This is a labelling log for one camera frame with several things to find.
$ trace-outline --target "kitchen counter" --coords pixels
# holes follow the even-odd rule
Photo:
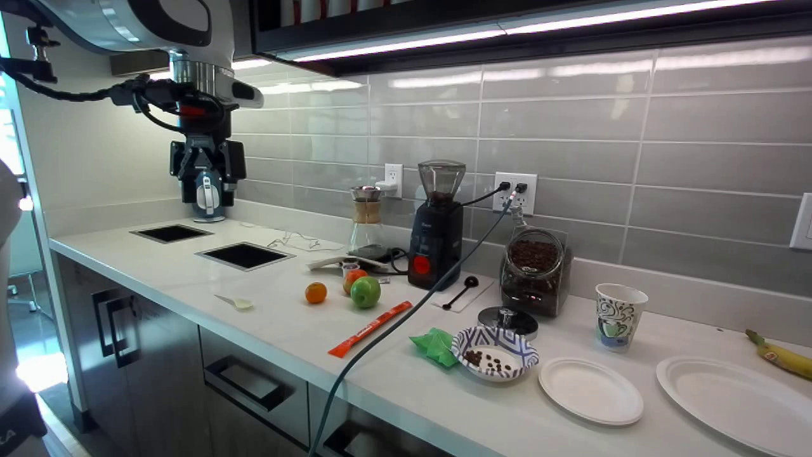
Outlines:
[[[332,344],[366,327],[380,310],[402,299],[420,301],[423,297],[423,290],[393,276],[384,285],[380,306],[358,313],[342,297],[337,275],[312,275],[307,269],[312,259],[337,253],[337,243],[314,243],[300,234],[247,220],[200,225],[213,234],[179,243],[158,243],[129,234],[165,222],[190,220],[68,234],[50,239],[50,249],[321,387],[331,387],[350,361],[327,356]],[[238,242],[271,245],[286,259],[257,269],[237,269],[200,255],[200,250]],[[314,278],[331,290],[327,301],[317,306],[304,305],[302,297]],[[215,295],[252,299],[253,310],[238,313]],[[757,455],[691,419],[663,393],[656,366],[670,356],[732,361],[812,399],[809,380],[766,366],[747,337],[733,329],[648,313],[629,351],[607,351],[595,335],[591,297],[568,297],[562,318],[544,323],[534,344],[541,352],[541,362],[555,356],[581,356],[625,374],[644,395],[644,417],[632,427],[600,427],[566,414],[541,390],[536,371],[517,384],[495,385],[472,379],[464,367],[443,371],[413,351],[408,335],[421,335],[430,327],[456,332],[476,325],[483,306],[497,301],[497,285],[462,313],[445,313],[430,301],[350,371],[340,395],[453,455],[616,457]]]

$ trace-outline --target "green sponge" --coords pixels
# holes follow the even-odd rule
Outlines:
[[[421,356],[426,356],[443,367],[459,366],[453,351],[455,337],[446,329],[432,327],[423,335],[411,335],[411,342],[421,351]]]

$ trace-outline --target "bowl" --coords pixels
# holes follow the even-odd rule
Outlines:
[[[467,327],[455,337],[455,357],[472,375],[491,384],[510,384],[538,366],[538,352],[529,337],[508,327]]]

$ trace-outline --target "patterned mug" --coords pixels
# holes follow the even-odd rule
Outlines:
[[[601,282],[595,290],[600,291],[597,318],[601,342],[609,348],[629,344],[639,325],[643,305],[649,301],[649,297],[643,290],[616,282]]]

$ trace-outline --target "coffee grinder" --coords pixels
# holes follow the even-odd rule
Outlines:
[[[462,202],[455,200],[455,192],[462,182],[464,162],[420,162],[420,175],[426,200],[413,212],[408,282],[421,290],[432,290],[434,285],[437,290],[446,290],[459,276],[456,269],[440,285],[462,255]]]

